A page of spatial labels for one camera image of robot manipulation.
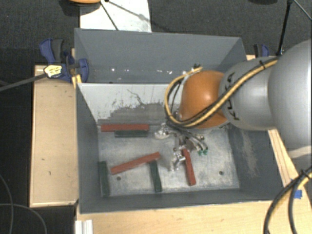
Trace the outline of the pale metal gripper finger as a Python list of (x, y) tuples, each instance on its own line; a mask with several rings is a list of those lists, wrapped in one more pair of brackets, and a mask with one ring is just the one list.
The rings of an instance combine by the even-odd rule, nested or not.
[(185, 156), (181, 153), (176, 154), (176, 170), (179, 169), (181, 163), (185, 161)]
[(171, 161), (170, 161), (170, 171), (176, 171), (177, 170), (177, 163), (178, 158), (175, 152), (172, 152), (171, 154)]

